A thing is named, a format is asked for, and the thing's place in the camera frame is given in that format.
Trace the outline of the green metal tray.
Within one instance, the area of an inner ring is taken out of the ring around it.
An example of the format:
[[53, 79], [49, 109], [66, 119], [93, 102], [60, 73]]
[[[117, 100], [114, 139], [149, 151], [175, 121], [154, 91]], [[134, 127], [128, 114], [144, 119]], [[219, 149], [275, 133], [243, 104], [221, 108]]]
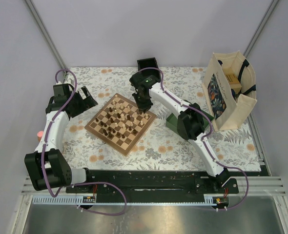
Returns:
[[[214, 117], [211, 116], [209, 113], [201, 110], [210, 121], [213, 121]], [[179, 135], [178, 131], [177, 131], [177, 123], [178, 120], [175, 117], [174, 114], [171, 114], [167, 119], [166, 119], [166, 127], [169, 128], [170, 130], [172, 130], [174, 133], [176, 133], [177, 135]]]

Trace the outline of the wooden chess board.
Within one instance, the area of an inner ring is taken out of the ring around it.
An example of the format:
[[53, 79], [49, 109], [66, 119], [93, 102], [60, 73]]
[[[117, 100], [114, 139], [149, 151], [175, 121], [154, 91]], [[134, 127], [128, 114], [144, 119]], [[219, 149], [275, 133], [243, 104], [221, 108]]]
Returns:
[[151, 111], [141, 114], [136, 103], [116, 93], [86, 124], [85, 129], [127, 156], [155, 118]]

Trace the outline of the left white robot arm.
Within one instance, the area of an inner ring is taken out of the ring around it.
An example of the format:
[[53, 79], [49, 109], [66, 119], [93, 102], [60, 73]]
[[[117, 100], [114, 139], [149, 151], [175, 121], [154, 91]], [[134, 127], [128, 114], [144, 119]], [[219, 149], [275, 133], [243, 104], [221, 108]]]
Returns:
[[85, 98], [71, 84], [54, 85], [53, 91], [45, 109], [46, 125], [41, 140], [33, 153], [25, 155], [24, 163], [36, 191], [46, 190], [48, 182], [51, 188], [76, 184], [87, 193], [93, 189], [94, 181], [87, 177], [87, 169], [69, 166], [62, 155], [62, 141], [70, 119], [98, 103], [85, 86], [82, 87]]

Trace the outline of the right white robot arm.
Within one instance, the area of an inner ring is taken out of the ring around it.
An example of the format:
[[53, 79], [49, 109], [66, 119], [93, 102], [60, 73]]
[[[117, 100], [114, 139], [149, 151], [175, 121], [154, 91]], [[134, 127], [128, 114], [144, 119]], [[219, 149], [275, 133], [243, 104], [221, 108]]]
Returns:
[[207, 174], [212, 178], [210, 180], [211, 190], [221, 193], [227, 188], [230, 175], [226, 166], [219, 162], [205, 133], [204, 120], [206, 119], [209, 124], [210, 133], [213, 130], [211, 120], [201, 111], [199, 105], [184, 101], [166, 89], [163, 86], [164, 75], [160, 69], [155, 68], [160, 72], [161, 78], [154, 75], [145, 77], [143, 75], [144, 70], [143, 68], [133, 74], [129, 80], [135, 88], [135, 93], [132, 96], [139, 112], [141, 114], [146, 113], [153, 105], [152, 99], [169, 109], [177, 119], [178, 135], [196, 149], [205, 165]]

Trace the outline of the cream canvas tote bag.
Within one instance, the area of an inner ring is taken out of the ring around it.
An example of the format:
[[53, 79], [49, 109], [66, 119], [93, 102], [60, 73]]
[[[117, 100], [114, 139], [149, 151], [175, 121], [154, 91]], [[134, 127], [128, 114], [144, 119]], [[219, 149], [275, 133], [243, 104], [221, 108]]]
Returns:
[[239, 51], [212, 54], [202, 87], [215, 131], [239, 129], [257, 103], [254, 69]]

